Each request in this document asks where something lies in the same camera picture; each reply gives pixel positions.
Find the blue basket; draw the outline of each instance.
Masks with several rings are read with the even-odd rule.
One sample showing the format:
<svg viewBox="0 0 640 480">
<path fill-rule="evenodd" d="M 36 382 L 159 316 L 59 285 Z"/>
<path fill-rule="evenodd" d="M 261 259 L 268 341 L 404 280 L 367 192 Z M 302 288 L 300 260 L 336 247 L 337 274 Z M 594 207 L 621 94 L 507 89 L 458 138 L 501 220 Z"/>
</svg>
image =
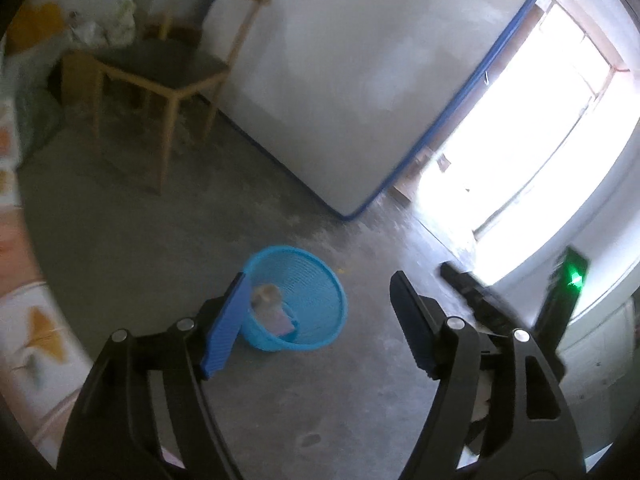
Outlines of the blue basket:
<svg viewBox="0 0 640 480">
<path fill-rule="evenodd" d="M 252 286 L 273 283 L 282 293 L 283 310 L 295 331 L 283 337 L 268 332 L 251 309 L 242 336 L 254 347 L 277 350 L 315 350 L 333 342 L 347 319 L 347 297 L 334 272 L 306 251 L 274 246 L 260 251 L 243 272 Z"/>
</svg>

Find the basket rim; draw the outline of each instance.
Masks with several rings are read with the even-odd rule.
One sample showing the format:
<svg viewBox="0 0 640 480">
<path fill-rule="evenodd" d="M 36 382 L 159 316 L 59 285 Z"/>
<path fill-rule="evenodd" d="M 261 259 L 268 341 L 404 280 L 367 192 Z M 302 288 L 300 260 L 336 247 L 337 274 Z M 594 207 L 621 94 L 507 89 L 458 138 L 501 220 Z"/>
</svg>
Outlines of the basket rim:
<svg viewBox="0 0 640 480">
<path fill-rule="evenodd" d="M 334 333 L 322 341 L 319 341 L 317 343 L 290 343 L 288 341 L 282 340 L 277 336 L 274 336 L 271 332 L 265 329 L 265 327 L 263 327 L 258 322 L 258 320 L 255 319 L 255 316 L 251 312 L 251 309 L 249 309 L 248 318 L 250 318 L 253 321 L 254 326 L 257 328 L 261 336 L 263 336 L 269 343 L 277 345 L 281 349 L 315 350 L 331 344 L 338 337 L 338 335 L 342 331 L 347 321 L 347 310 L 348 310 L 347 295 L 345 294 L 344 289 L 342 288 L 342 284 L 340 283 L 340 280 L 338 280 L 338 277 L 331 270 L 331 268 L 326 263 L 324 263 L 324 261 L 322 261 L 320 258 L 315 256 L 314 254 L 308 251 L 305 251 L 304 249 L 299 249 L 297 247 L 292 247 L 287 245 L 270 246 L 270 247 L 267 247 L 266 249 L 263 249 L 255 253 L 253 256 L 249 258 L 247 263 L 244 264 L 244 267 L 242 268 L 242 272 L 244 272 L 245 275 L 249 278 L 249 280 L 251 280 L 251 274 L 254 271 L 257 264 L 261 260 L 263 260 L 265 257 L 275 253 L 293 253 L 293 254 L 296 254 L 297 256 L 302 256 L 307 260 L 310 260 L 311 262 L 316 264 L 316 266 L 320 267 L 322 270 L 324 270 L 324 272 L 328 275 L 329 279 L 331 279 L 331 281 L 333 282 L 335 288 L 338 290 L 338 293 L 340 295 L 340 303 L 342 307 L 340 312 L 340 321 L 338 322 L 338 325 L 334 330 Z"/>
</svg>

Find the wooden chair frame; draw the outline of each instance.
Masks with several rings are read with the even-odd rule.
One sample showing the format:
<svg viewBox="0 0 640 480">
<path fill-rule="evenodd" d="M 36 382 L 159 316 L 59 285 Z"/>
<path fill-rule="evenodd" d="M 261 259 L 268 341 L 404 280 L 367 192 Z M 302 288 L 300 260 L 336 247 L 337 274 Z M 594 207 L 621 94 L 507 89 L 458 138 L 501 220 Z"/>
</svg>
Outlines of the wooden chair frame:
<svg viewBox="0 0 640 480">
<path fill-rule="evenodd" d="M 216 75 L 194 83 L 190 86 L 181 89 L 171 89 L 165 87 L 161 84 L 158 84 L 154 81 L 143 78 L 139 75 L 135 75 L 133 73 L 125 72 L 124 70 L 120 70 L 108 64 L 102 63 L 95 60 L 97 64 L 97 70 L 95 75 L 95 86 L 94 86 L 94 140 L 96 149 L 100 152 L 100 105 L 102 103 L 102 86 L 104 82 L 104 76 L 108 76 L 110 79 L 119 79 L 122 81 L 126 81 L 132 83 L 140 88 L 145 89 L 145 95 L 143 98 L 143 116 L 146 118 L 148 115 L 149 104 L 151 101 L 151 94 L 155 93 L 167 98 L 167 104 L 164 110 L 164 119 L 162 121 L 162 136 L 161 136 L 161 146 L 159 152 L 159 164 L 158 164 L 158 192 L 162 191 L 162 186 L 164 184 L 167 172 L 167 166 L 169 163 L 169 158 L 171 155 L 171 146 L 174 139 L 174 127 L 175 121 L 178 117 L 178 109 L 180 106 L 180 101 L 190 97 L 197 92 L 215 88 L 213 92 L 213 96 L 211 99 L 209 113 L 207 114 L 207 119 L 205 121 L 204 129 L 202 131 L 202 136 L 200 141 L 204 143 L 207 139 L 207 135 L 213 126 L 213 121 L 218 112 L 218 104 L 220 101 L 220 94 L 222 93 L 222 89 L 225 85 L 227 77 L 236 63 L 236 59 L 238 58 L 238 54 L 240 53 L 240 49 L 244 40 L 246 39 L 251 26 L 254 24 L 255 18 L 258 14 L 260 8 L 264 5 L 269 5 L 271 0 L 252 0 L 253 4 L 250 7 L 247 15 L 242 21 L 240 27 L 238 28 L 238 32 L 231 44 L 231 49 L 226 58 L 226 70 L 217 73 Z M 173 12 L 172 12 L 172 2 L 170 0 L 167 10 L 164 14 L 164 19 L 162 20 L 162 25 L 160 27 L 159 39 L 166 40 L 169 31 L 171 30 L 173 23 Z"/>
</svg>

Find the wooden chair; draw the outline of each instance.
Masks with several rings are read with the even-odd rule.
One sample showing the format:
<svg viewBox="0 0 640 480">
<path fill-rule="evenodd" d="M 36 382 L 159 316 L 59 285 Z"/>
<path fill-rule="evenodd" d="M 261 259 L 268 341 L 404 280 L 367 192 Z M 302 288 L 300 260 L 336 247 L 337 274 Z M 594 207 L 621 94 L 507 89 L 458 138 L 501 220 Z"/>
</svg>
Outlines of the wooden chair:
<svg viewBox="0 0 640 480">
<path fill-rule="evenodd" d="M 252 0 L 253 5 L 240 25 L 226 60 L 206 54 L 175 40 L 168 40 L 172 26 L 172 10 L 169 8 L 160 27 L 157 39 L 137 41 L 125 48 L 95 50 L 92 55 L 97 64 L 94 87 L 94 137 L 100 150 L 100 104 L 104 75 L 120 79 L 145 89 L 143 113 L 148 114 L 151 92 L 167 98 L 162 125 L 158 163 L 158 191 L 167 172 L 174 137 L 175 120 L 180 101 L 205 89 L 215 88 L 209 113 L 202 131 L 201 141 L 206 140 L 216 113 L 223 86 L 233 68 L 240 48 L 249 33 L 255 17 L 263 5 L 271 0 Z"/>
</svg>

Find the chair leg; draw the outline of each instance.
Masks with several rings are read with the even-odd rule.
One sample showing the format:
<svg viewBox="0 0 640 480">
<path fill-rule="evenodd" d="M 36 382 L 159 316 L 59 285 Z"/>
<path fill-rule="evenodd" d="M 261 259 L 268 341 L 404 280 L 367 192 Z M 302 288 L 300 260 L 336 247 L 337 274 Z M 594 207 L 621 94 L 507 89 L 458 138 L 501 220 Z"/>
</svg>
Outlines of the chair leg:
<svg viewBox="0 0 640 480">
<path fill-rule="evenodd" d="M 100 106 L 102 105 L 102 86 L 104 85 L 104 72 L 97 69 L 94 85 L 94 142 L 95 149 L 100 153 Z"/>
<path fill-rule="evenodd" d="M 151 90 L 145 90 L 142 97 L 142 121 L 146 123 L 149 118 L 149 107 L 151 105 Z"/>
<path fill-rule="evenodd" d="M 204 144 L 207 142 L 207 136 L 211 131 L 211 127 L 213 126 L 213 121 L 216 118 L 216 114 L 218 113 L 218 103 L 220 102 L 220 95 L 222 94 L 222 87 L 225 85 L 224 81 L 218 83 L 216 86 L 215 92 L 213 92 L 213 97 L 211 98 L 211 104 L 209 105 L 209 113 L 207 114 L 207 120 L 204 123 L 204 129 L 202 131 L 202 138 L 200 142 Z"/>
<path fill-rule="evenodd" d="M 164 121 L 162 122 L 162 139 L 160 143 L 160 161 L 158 167 L 158 193 L 162 193 L 162 185 L 166 178 L 166 170 L 171 155 L 171 145 L 174 140 L 175 120 L 178 118 L 180 99 L 170 97 L 164 109 Z"/>
</svg>

